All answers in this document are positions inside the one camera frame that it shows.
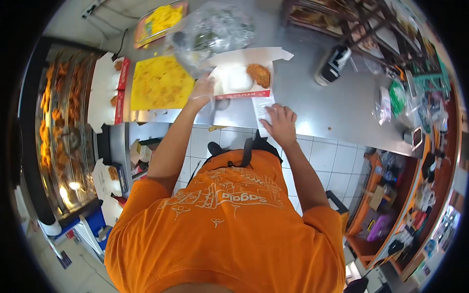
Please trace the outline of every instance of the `paper box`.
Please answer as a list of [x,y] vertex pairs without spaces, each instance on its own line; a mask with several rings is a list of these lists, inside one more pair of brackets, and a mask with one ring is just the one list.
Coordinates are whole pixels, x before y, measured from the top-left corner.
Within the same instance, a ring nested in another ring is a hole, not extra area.
[[[215,78],[214,94],[216,99],[226,98],[252,98],[270,96],[273,85],[273,61],[283,59],[290,60],[292,53],[281,47],[251,48],[216,54],[199,66],[200,69],[215,67],[210,77]],[[254,83],[253,87],[246,92],[226,92],[223,90],[223,76],[229,74],[225,69],[233,65],[248,66],[249,64],[260,64],[270,71],[270,86],[265,89]]]
[[134,163],[134,165],[137,165],[138,161],[148,163],[160,142],[161,139],[159,138],[144,141],[136,139],[130,146],[130,161]]
[[122,123],[124,91],[130,61],[121,57],[113,62],[108,52],[96,61],[88,102],[88,124],[96,133],[102,133],[103,124]]
[[125,57],[117,58],[113,62],[115,73],[111,79],[112,89],[125,90],[127,76],[129,75],[130,60]]
[[111,197],[111,194],[122,196],[122,190],[128,191],[129,189],[125,182],[123,171],[121,165],[117,165],[117,167],[105,165],[101,158],[96,162],[94,170],[91,173],[98,198],[103,201],[101,210],[104,221],[106,225],[112,227],[114,227],[116,219],[121,215],[122,207]]
[[114,193],[116,196],[122,196],[119,173],[114,166],[103,164],[102,158],[94,165],[91,176],[93,177],[94,187],[99,199],[105,200],[108,197],[111,198],[111,193]]

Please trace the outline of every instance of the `yellow paper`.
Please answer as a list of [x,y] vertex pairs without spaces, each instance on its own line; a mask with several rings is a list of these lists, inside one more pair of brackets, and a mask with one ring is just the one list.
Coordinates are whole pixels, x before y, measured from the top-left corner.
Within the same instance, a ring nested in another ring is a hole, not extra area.
[[182,109],[194,79],[174,56],[142,60],[135,65],[131,110]]

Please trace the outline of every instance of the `display case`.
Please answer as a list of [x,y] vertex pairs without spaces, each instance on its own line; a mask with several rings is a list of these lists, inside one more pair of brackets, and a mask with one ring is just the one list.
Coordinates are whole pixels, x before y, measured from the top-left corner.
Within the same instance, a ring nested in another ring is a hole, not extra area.
[[48,235],[99,207],[91,172],[98,158],[109,160],[109,134],[98,138],[86,117],[94,65],[103,53],[41,38],[25,74],[18,111],[22,170]]

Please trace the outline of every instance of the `cable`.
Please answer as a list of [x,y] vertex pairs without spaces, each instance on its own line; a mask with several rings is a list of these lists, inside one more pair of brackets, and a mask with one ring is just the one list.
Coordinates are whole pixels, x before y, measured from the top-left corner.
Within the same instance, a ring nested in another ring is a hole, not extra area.
[[105,278],[103,278],[103,276],[101,276],[101,275],[98,273],[98,271],[97,271],[89,262],[86,261],[86,259],[85,259],[85,257],[84,257],[83,254],[79,254],[79,256],[85,261],[85,263],[86,263],[101,279],[103,279],[106,283],[108,283],[112,288],[114,288],[114,289],[117,290],[117,288],[114,287],[114,284],[109,283]]
[[93,15],[94,17],[96,17],[97,19],[99,19],[100,21],[104,22],[105,24],[109,25],[109,27],[115,29],[115,30],[118,30],[119,32],[122,32],[122,30],[116,26],[113,26],[110,22],[108,22],[106,19],[100,17],[100,16],[97,16],[97,15]]
[[99,26],[97,26],[95,23],[93,23],[89,18],[87,18],[86,21],[89,22],[92,26],[94,26],[97,30],[99,30],[103,34],[103,36],[106,40],[109,40],[109,37],[103,32],[102,29],[99,28]]
[[119,14],[121,16],[124,16],[126,18],[131,18],[131,19],[140,19],[140,17],[135,17],[135,16],[130,16],[130,15],[127,15],[127,14],[124,14],[122,12],[120,12],[119,10],[115,10],[114,8],[112,7],[109,7],[108,5],[104,4],[104,3],[101,3],[101,6],[104,7],[104,8],[107,8],[109,10],[111,10],[112,12],[116,13],[116,14]]
[[121,47],[119,48],[119,51],[115,54],[116,57],[117,57],[117,55],[119,55],[119,53],[122,50],[122,45],[124,44],[125,33],[127,32],[127,30],[128,29],[125,29],[125,31],[124,31],[124,35],[122,36],[122,40],[121,40]]

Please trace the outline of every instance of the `plastic glove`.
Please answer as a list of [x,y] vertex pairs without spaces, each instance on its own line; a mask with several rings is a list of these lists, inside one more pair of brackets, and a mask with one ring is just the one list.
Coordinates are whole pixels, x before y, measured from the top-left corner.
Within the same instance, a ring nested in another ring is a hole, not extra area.
[[199,109],[207,105],[210,111],[213,111],[215,109],[215,96],[213,95],[215,80],[213,77],[208,78],[208,75],[207,73],[196,81],[187,103]]

